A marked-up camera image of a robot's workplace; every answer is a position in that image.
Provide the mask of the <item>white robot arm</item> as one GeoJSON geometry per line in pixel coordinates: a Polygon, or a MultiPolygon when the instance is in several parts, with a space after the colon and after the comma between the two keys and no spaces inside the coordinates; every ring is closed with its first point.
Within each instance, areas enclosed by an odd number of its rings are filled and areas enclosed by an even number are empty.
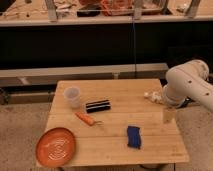
{"type": "Polygon", "coordinates": [[[167,84],[162,89],[165,105],[162,120],[170,123],[186,98],[190,98],[213,113],[213,85],[207,82],[209,67],[202,60],[191,60],[166,72],[167,84]]]}

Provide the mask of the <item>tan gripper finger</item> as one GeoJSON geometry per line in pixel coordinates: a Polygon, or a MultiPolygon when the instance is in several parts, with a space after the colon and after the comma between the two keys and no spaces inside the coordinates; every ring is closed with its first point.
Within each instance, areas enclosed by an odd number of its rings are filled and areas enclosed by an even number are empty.
{"type": "Polygon", "coordinates": [[[170,123],[176,115],[176,109],[175,108],[169,108],[166,107],[163,109],[163,123],[168,124],[170,123]]]}

